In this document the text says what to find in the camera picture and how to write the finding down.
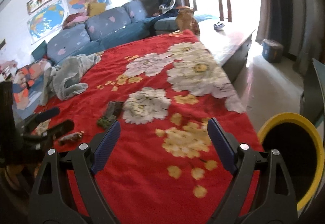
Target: red floral tablecloth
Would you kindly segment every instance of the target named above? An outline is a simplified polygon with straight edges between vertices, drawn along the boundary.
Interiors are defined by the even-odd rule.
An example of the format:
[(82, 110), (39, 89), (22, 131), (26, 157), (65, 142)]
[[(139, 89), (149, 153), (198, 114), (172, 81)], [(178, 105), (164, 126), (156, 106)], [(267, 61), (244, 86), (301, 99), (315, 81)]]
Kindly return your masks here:
[[(122, 224), (205, 223), (222, 199), (231, 175), (207, 134), (216, 117), (239, 142), (261, 150), (256, 133), (223, 70), (190, 32), (161, 35), (109, 49), (82, 78), (87, 90), (58, 106), (49, 127), (72, 119), (83, 142), (103, 132), (96, 121), (109, 101), (125, 101), (121, 137), (103, 171), (100, 189)], [(75, 148), (59, 146), (59, 151)], [(87, 214), (73, 173), (78, 210)], [(242, 212), (257, 184), (254, 176)]]

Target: yellow pillow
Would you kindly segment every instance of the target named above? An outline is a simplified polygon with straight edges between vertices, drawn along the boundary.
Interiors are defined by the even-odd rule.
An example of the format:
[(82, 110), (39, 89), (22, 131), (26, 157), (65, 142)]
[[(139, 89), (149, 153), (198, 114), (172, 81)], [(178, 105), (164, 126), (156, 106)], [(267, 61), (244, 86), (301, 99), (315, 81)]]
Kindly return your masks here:
[(106, 3), (90, 3), (88, 6), (88, 16), (93, 17), (106, 10)]

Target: yellow trash can rim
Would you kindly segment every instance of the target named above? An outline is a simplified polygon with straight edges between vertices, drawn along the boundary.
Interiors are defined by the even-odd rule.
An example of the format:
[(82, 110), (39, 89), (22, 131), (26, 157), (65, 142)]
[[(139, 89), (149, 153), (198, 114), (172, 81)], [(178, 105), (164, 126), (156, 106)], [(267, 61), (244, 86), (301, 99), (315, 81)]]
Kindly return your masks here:
[(314, 179), (312, 184), (310, 185), (307, 193), (303, 196), (303, 198), (297, 202), (297, 209), (301, 210), (308, 201), (315, 194), (317, 187), (321, 181), (324, 169), (324, 149), (321, 141), (321, 136), (316, 130), (315, 126), (305, 117), (297, 114), (297, 113), (281, 113), (270, 118), (259, 130), (257, 136), (261, 144), (263, 144), (264, 139), (268, 132), (277, 125), (282, 123), (294, 123), (302, 127), (312, 138), (312, 141), (315, 145), (316, 149), (316, 157), (317, 157), (317, 166)]

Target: metal screw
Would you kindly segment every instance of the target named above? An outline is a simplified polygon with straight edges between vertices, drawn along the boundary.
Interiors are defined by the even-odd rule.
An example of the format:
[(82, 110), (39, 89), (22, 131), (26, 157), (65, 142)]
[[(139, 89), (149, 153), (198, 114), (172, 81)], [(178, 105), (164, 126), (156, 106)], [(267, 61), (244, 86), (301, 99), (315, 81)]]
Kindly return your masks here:
[(243, 149), (243, 150), (248, 150), (248, 149), (249, 149), (249, 146), (248, 146), (247, 144), (245, 144), (245, 143), (242, 143), (242, 144), (240, 145), (240, 147), (241, 147), (241, 149)]
[(86, 144), (86, 143), (82, 143), (82, 144), (79, 145), (80, 150), (85, 150), (87, 148), (88, 148), (88, 144)]
[(274, 155), (280, 155), (280, 152), (279, 152), (277, 149), (273, 149), (273, 150), (272, 150), (272, 153), (273, 153)]
[(49, 150), (48, 150), (48, 155), (52, 155), (52, 154), (54, 154), (54, 153), (55, 153), (55, 149), (52, 148), (52, 149), (49, 149)]

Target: coffee table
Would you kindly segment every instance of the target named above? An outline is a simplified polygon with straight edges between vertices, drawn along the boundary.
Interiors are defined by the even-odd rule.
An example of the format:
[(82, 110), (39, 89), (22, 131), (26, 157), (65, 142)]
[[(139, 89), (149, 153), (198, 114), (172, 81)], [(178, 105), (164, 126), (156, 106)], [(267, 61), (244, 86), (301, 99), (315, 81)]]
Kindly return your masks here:
[(234, 82), (247, 60), (251, 47), (251, 35), (255, 29), (240, 23), (223, 22), (225, 27), (217, 32), (213, 25), (218, 20), (199, 22), (198, 39), (224, 69), (231, 82)]

